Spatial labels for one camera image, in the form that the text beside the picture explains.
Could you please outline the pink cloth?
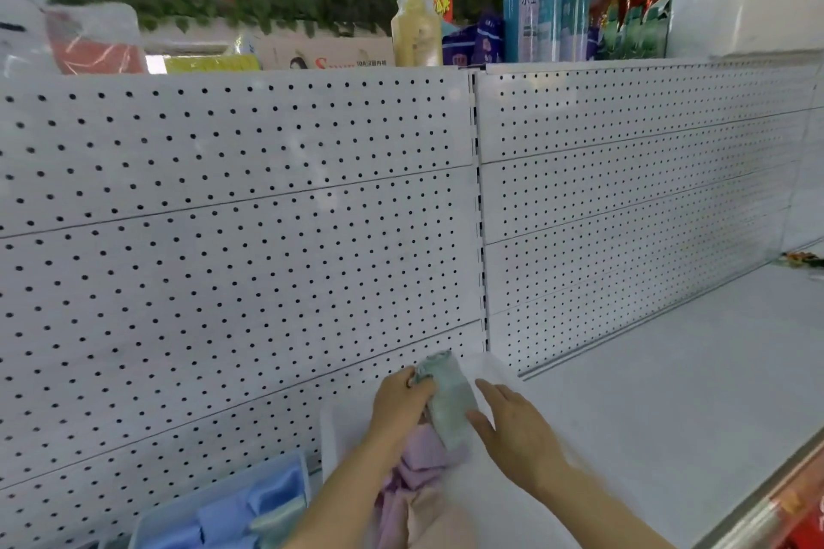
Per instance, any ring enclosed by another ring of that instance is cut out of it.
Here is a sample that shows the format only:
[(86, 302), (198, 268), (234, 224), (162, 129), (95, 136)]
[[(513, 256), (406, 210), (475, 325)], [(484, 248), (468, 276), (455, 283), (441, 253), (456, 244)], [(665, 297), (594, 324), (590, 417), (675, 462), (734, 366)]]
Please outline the pink cloth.
[(417, 424), (376, 497), (375, 549), (413, 549), (448, 511), (443, 477), (468, 454), (466, 443), (448, 449), (432, 424)]

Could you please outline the clear bag with red item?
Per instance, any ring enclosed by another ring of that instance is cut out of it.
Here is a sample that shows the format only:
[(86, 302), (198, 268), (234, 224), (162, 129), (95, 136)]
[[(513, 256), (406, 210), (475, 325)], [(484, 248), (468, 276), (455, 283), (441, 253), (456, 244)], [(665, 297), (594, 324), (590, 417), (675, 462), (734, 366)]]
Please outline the clear bag with red item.
[(45, 22), (63, 75), (148, 73), (138, 15), (129, 4), (50, 5)]

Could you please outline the person's right forearm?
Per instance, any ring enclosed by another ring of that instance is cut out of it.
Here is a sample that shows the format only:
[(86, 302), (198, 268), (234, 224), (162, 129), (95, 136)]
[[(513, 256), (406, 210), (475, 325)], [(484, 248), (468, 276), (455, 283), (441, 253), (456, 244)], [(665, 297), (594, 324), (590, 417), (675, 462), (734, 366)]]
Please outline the person's right forearm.
[(527, 492), (565, 526), (581, 549), (675, 549), (581, 469), (551, 468), (537, 474)]

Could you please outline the white metal shelf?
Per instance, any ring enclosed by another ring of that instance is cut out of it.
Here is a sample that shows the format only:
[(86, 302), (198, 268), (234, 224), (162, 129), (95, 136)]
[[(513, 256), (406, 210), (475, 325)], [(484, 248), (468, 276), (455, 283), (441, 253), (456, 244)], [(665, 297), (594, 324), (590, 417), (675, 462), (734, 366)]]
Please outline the white metal shelf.
[(767, 264), (524, 379), (490, 379), (692, 549), (824, 429), (824, 272)]

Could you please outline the pale green folded cloth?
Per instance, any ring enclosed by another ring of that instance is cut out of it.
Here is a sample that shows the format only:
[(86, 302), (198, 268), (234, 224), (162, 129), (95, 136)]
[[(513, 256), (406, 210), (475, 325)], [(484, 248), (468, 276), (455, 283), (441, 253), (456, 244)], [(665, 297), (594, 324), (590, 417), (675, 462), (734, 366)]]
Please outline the pale green folded cloth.
[(256, 549), (280, 549), (293, 532), (306, 506), (306, 497), (299, 495), (253, 519), (249, 530), (257, 536)]

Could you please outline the yellow plastic bottle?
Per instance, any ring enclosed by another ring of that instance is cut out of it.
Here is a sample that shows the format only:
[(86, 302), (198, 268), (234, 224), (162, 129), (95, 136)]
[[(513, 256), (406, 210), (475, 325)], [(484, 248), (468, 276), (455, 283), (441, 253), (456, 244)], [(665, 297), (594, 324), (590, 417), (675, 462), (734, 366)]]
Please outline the yellow plastic bottle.
[(398, 0), (391, 20), (397, 67), (443, 66), (441, 16), (434, 0)]

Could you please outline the beige cloth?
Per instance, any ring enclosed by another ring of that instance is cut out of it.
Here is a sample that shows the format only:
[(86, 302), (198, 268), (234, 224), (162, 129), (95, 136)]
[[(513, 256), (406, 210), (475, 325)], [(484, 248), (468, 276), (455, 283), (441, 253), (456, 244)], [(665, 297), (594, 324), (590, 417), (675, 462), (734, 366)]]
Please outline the beige cloth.
[(471, 517), (439, 487), (407, 498), (406, 549), (477, 549)]

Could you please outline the white pegboard back panel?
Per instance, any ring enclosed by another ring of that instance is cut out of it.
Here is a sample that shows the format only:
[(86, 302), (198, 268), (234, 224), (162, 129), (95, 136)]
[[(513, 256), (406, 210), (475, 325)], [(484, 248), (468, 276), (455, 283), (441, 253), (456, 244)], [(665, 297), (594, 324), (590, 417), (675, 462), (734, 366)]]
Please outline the white pegboard back panel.
[(465, 69), (0, 79), (0, 549), (125, 537), (485, 349)]
[(489, 351), (519, 374), (824, 241), (824, 54), (474, 78)]

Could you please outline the shelf edge price rail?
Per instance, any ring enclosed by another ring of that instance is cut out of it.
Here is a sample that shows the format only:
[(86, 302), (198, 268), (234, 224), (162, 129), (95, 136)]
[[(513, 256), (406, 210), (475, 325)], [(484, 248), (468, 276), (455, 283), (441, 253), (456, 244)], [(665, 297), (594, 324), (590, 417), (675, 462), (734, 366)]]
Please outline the shelf edge price rail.
[(693, 549), (824, 549), (824, 428)]

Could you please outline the person's right hand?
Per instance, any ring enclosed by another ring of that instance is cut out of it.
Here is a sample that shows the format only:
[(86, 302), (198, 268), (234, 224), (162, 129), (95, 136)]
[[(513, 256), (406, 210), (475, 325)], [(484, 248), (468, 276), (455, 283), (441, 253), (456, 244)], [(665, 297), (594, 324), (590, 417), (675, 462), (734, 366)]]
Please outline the person's right hand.
[(489, 406), (489, 420), (498, 434), (497, 448), (486, 451), (512, 483), (527, 492), (537, 474), (570, 466), (554, 430), (530, 401), (506, 385), (483, 378), (476, 379), (476, 387)]

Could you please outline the white translucent plastic bag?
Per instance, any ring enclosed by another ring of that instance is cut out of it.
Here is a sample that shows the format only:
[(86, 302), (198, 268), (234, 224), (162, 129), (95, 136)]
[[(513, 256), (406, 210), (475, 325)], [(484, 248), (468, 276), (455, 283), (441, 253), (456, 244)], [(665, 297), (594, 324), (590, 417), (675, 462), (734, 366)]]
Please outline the white translucent plastic bag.
[[(382, 376), (378, 372), (349, 380), (321, 404), (323, 482), (362, 439)], [(470, 427), (464, 444), (463, 462), (445, 473), (442, 488), (449, 502), (461, 504), (469, 514), (478, 549), (580, 549), (549, 510), (503, 475)]]

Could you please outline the person's left forearm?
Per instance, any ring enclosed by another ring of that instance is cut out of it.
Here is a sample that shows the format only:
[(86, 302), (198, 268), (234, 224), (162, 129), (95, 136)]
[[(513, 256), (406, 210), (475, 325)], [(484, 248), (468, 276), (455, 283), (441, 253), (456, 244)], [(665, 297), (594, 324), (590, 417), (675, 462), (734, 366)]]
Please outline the person's left forearm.
[(282, 549), (364, 549), (376, 498), (406, 438), (371, 429), (324, 482)]

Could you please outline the person's left hand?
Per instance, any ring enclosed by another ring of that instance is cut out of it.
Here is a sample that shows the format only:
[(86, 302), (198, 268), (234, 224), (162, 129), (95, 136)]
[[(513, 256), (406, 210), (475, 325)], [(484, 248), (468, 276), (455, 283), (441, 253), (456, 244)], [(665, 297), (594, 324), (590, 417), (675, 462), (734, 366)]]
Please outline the person's left hand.
[(382, 446), (401, 451), (425, 409), (405, 409), (403, 407), (403, 369), (401, 369), (385, 377), (379, 385), (373, 400), (373, 412), (367, 434)]

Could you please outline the yellow flat packet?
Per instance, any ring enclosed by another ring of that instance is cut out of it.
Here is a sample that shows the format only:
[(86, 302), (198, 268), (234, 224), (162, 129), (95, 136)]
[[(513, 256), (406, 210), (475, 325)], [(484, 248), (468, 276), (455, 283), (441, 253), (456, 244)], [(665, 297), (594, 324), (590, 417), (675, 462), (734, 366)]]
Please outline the yellow flat packet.
[(253, 54), (163, 55), (161, 60), (169, 75), (261, 71)]

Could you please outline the green packaged goods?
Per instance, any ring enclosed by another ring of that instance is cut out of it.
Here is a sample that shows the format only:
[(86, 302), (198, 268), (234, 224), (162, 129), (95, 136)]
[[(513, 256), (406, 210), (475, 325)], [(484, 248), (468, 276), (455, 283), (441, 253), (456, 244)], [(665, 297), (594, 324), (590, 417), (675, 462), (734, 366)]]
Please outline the green packaged goods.
[(671, 0), (657, 0), (648, 7), (629, 8), (619, 17), (611, 4), (598, 24), (595, 60), (662, 59), (666, 54)]

